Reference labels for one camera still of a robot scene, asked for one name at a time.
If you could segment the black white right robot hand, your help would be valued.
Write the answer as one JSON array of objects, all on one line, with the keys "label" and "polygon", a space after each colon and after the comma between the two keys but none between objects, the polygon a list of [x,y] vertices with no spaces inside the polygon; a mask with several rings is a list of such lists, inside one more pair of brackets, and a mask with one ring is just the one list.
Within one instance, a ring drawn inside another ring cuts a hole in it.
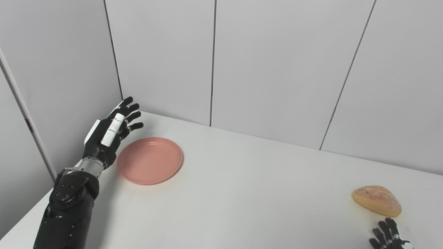
[{"label": "black white right robot hand", "polygon": [[379,221],[372,233],[374,237],[368,241],[374,249],[414,249],[410,241],[402,239],[396,221],[389,217]]}]

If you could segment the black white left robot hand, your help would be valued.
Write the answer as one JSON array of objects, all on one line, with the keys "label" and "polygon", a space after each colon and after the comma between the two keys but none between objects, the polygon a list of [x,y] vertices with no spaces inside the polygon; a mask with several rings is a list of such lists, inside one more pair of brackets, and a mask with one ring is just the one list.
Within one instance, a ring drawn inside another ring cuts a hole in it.
[{"label": "black white left robot hand", "polygon": [[102,120],[97,120],[84,140],[84,159],[94,159],[107,169],[117,158],[117,150],[130,132],[143,128],[142,122],[132,123],[141,117],[139,104],[129,96],[120,102]]}]

